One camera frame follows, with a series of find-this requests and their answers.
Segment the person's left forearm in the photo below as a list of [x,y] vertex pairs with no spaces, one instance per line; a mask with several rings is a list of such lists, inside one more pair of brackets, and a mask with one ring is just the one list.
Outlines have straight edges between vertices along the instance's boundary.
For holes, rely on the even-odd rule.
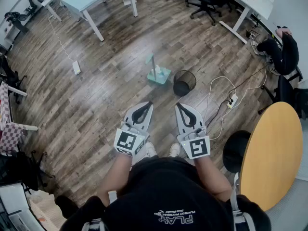
[[127,184],[131,163],[131,156],[121,153],[117,154],[97,190],[97,196],[105,206],[110,204],[108,193],[111,191],[119,192]]

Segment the person's black shirt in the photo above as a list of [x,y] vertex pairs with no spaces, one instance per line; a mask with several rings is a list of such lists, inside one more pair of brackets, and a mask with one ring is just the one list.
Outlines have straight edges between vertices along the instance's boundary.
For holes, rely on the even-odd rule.
[[238,208],[249,217],[235,223],[231,197],[226,202],[217,199],[204,187],[195,164],[180,157],[131,163],[125,187],[108,194],[108,206],[95,194],[60,231],[82,231],[94,219],[107,231],[271,231],[268,215],[241,194]]

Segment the crumpled white tissue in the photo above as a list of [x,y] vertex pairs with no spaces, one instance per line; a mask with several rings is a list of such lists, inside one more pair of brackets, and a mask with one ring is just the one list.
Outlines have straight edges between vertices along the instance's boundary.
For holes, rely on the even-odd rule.
[[163,77],[166,75],[166,69],[164,67],[160,67],[159,65],[155,66],[156,77]]

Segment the person's left white shoe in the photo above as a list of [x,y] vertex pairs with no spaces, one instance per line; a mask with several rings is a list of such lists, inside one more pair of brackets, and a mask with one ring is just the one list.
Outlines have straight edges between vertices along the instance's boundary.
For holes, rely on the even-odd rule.
[[157,156],[157,152],[156,152],[156,150],[154,148],[154,145],[150,141],[148,141],[145,144],[145,150],[146,150],[146,156],[148,158]]

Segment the white standing desk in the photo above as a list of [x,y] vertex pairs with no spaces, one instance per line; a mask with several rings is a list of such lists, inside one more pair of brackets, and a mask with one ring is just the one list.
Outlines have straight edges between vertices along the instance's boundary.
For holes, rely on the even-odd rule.
[[242,11],[239,19],[233,27],[230,27],[223,21],[219,23],[233,33],[238,39],[240,39],[244,44],[247,41],[237,32],[243,21],[247,18],[250,19],[252,12],[256,12],[257,15],[260,15],[265,20],[268,20],[271,11],[273,9],[274,0],[239,0],[244,4],[244,10]]

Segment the white storage box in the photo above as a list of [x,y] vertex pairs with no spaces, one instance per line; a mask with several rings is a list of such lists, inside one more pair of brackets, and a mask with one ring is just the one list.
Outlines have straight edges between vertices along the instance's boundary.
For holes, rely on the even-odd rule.
[[31,215],[22,183],[0,186],[0,201],[17,231],[30,231]]

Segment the person's white shoe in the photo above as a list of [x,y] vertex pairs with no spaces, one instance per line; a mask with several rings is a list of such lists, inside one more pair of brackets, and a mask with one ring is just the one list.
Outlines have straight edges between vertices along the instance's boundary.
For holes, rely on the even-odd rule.
[[179,143],[174,143],[170,147],[169,157],[178,157],[181,152],[181,147]]
[[156,152],[156,150],[154,148],[154,145],[150,141],[148,141],[145,144],[145,150],[146,150],[146,156],[148,158],[157,156],[157,152]]

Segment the person's right white shoe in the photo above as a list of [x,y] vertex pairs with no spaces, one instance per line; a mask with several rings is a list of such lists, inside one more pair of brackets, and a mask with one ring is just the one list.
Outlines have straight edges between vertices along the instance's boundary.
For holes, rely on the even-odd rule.
[[174,143],[170,147],[169,157],[178,157],[181,152],[181,147],[179,143]]

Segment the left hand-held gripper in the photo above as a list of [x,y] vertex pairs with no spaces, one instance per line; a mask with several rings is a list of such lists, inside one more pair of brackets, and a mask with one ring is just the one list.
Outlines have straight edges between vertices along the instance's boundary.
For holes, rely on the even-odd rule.
[[135,157],[149,138],[147,131],[152,119],[154,105],[152,102],[142,102],[130,108],[116,130],[114,148],[117,152]]

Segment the checkered cloth table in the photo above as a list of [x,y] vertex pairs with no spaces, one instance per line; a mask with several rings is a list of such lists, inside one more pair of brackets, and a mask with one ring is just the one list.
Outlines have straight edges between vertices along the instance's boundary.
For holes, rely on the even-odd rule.
[[26,92],[15,89],[5,82],[0,84],[0,154],[12,154],[24,130],[37,131],[37,126],[14,123],[11,119],[9,91],[27,96]]

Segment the black mesh waste bin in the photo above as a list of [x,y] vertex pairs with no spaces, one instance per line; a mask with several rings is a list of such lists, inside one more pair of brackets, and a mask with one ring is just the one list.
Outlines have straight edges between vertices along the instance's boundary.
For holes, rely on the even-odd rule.
[[173,78],[173,90],[177,96],[183,97],[196,86],[195,75],[188,70],[178,71]]

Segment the person's right forearm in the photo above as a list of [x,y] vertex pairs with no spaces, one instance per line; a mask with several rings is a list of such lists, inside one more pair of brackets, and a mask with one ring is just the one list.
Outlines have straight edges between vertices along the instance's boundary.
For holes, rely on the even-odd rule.
[[232,194],[232,186],[210,157],[199,157],[193,161],[204,187],[217,199],[224,202],[228,201]]

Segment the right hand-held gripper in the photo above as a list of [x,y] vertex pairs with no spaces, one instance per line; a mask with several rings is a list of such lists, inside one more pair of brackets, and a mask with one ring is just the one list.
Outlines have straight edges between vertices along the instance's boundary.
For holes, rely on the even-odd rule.
[[176,103],[175,113],[180,133],[177,139],[188,158],[197,159],[210,155],[210,139],[206,135],[201,113],[183,103]]

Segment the round yellow wooden table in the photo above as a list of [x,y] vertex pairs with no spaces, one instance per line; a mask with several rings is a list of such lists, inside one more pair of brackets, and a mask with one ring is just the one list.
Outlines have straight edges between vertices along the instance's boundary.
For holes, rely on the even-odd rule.
[[250,135],[240,171],[240,193],[267,211],[281,201],[297,176],[303,132],[295,109],[269,106]]

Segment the black round stool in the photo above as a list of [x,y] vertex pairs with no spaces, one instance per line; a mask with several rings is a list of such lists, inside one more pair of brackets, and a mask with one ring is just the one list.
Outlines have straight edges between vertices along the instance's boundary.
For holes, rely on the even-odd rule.
[[223,149],[223,164],[231,173],[241,171],[242,161],[246,146],[251,133],[246,130],[239,130],[233,133],[226,141]]

